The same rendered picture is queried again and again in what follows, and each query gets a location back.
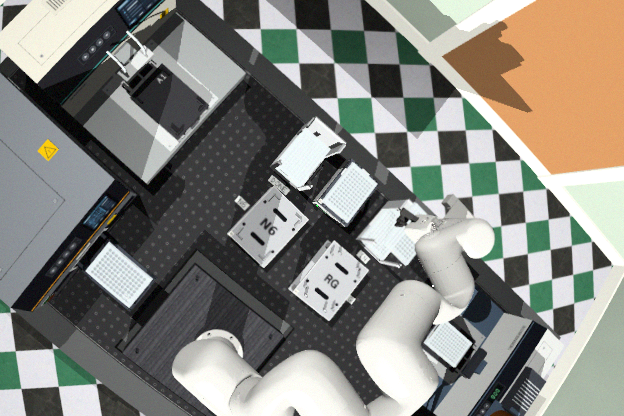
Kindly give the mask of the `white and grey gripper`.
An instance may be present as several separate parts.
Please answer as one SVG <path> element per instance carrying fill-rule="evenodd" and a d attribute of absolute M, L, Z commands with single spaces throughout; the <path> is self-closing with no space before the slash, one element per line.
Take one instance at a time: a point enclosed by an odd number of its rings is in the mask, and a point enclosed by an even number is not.
<path fill-rule="evenodd" d="M 395 227 L 404 227 L 405 233 L 416 243 L 419 238 L 432 231 L 433 223 L 431 220 L 436 217 L 426 214 L 414 215 L 404 207 L 400 211 L 400 216 L 396 219 Z M 441 219 L 440 217 L 436 217 Z M 408 221 L 411 223 L 407 224 Z"/>

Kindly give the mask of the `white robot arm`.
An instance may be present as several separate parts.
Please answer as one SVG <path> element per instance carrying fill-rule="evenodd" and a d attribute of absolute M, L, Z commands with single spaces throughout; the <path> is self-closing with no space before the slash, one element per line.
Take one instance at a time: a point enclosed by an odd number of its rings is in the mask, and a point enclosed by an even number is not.
<path fill-rule="evenodd" d="M 357 337 L 358 357 L 383 394 L 368 405 L 327 355 L 298 352 L 262 377 L 243 359 L 238 339 L 220 329 L 179 351 L 174 377 L 217 416 L 293 416 L 295 409 L 301 416 L 411 416 L 439 383 L 422 342 L 432 324 L 457 317 L 472 298 L 464 257 L 484 257 L 495 242 L 492 226 L 454 194 L 441 204 L 448 213 L 434 217 L 414 247 L 435 290 L 416 280 L 398 283 Z"/>

